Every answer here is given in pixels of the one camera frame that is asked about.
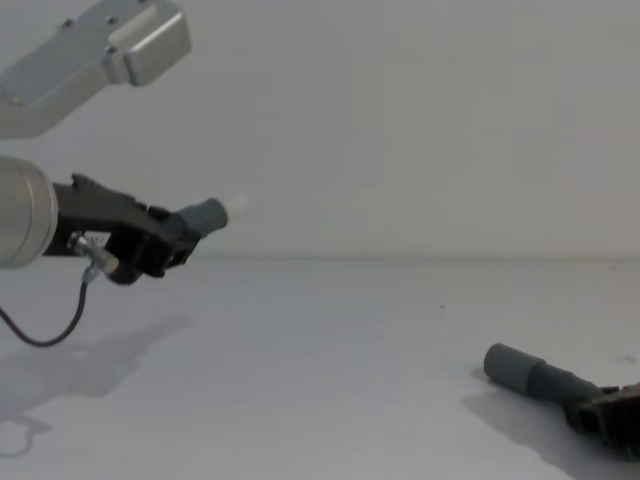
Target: white table surface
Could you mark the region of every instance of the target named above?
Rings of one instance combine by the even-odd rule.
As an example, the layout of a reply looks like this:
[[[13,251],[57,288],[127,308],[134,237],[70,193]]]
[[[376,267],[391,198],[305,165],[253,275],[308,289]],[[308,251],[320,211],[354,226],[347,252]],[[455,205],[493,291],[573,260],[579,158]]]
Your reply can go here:
[[[81,270],[3,271],[1,303],[53,335]],[[0,475],[640,478],[561,412],[487,383],[496,341],[638,381],[640,264],[224,260],[101,280],[64,345],[0,335]]]

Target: silver cylindrical joint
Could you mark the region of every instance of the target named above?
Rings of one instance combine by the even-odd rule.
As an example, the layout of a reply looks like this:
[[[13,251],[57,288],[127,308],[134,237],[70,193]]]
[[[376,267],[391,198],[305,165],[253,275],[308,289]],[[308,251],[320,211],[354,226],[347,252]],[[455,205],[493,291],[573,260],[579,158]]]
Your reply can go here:
[[[21,267],[42,255],[57,224],[58,202],[44,172],[0,156],[0,268]]]

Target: white wall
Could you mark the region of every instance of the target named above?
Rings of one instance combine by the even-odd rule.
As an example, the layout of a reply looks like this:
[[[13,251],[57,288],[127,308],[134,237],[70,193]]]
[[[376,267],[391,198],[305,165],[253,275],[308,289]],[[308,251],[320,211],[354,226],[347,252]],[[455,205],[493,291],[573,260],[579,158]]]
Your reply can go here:
[[[0,64],[85,0],[3,0]],[[182,0],[195,52],[3,153],[252,215],[203,253],[640,255],[640,3]]]

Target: black cable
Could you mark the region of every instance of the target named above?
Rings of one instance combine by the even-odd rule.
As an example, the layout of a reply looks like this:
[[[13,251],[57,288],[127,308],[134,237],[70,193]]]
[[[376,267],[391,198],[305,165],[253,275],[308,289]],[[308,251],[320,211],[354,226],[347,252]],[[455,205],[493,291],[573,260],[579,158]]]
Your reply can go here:
[[[78,326],[78,322],[80,322],[80,319],[82,318],[82,313],[84,312],[84,306],[87,301],[88,287],[89,287],[89,283],[86,281],[83,281],[82,285],[80,285],[80,296],[78,297],[78,306],[76,308],[76,313],[73,315],[73,319],[69,323],[69,326],[64,330],[64,332],[62,332],[57,337],[52,338],[51,340],[46,340],[46,341],[34,340],[30,336],[28,336],[26,333],[24,333],[20,329],[20,327],[18,327],[18,325],[16,325],[13,319],[9,316],[7,312],[5,312],[2,309],[2,307],[0,307],[0,318],[2,318],[2,320],[4,320],[4,322],[13,331],[13,333],[15,333],[16,336],[27,345],[31,345],[32,347],[36,347],[36,348],[53,347],[54,345],[57,345],[60,342],[63,342],[64,340],[66,340],[66,338],[69,335],[71,335],[71,333],[73,333],[75,328]]]

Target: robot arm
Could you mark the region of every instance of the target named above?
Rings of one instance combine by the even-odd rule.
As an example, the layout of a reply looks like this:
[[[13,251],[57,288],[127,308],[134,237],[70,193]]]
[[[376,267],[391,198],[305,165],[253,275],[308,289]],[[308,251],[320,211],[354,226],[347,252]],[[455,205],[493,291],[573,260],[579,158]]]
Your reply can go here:
[[[185,15],[166,0],[102,0],[0,74],[0,139],[39,135],[111,84],[146,85],[191,51]],[[40,255],[83,255],[130,285],[184,264],[243,201],[209,199],[179,212],[150,207],[76,174],[54,184],[0,156],[0,268]],[[98,232],[103,244],[87,238]]]

